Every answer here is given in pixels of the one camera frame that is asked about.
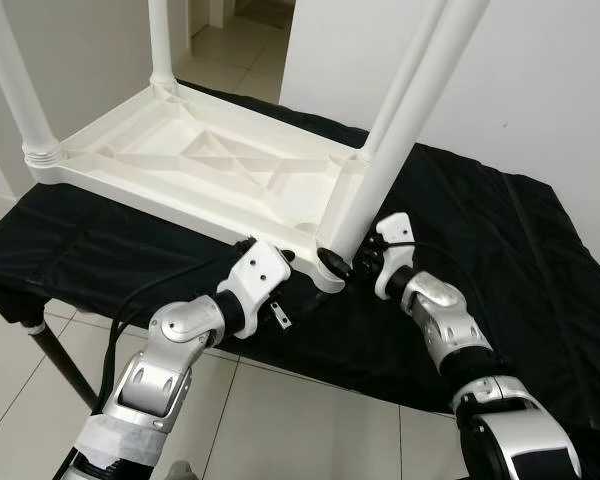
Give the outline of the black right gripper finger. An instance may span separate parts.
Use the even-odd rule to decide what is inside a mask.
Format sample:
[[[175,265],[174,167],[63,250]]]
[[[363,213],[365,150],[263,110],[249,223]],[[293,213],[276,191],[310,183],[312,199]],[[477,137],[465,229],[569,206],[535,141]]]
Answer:
[[[352,265],[347,262],[344,257],[338,255],[333,250],[328,250],[326,247],[319,247],[317,250],[317,257],[323,268],[331,273],[336,278],[342,280],[342,282],[350,282],[354,278],[355,269]]]

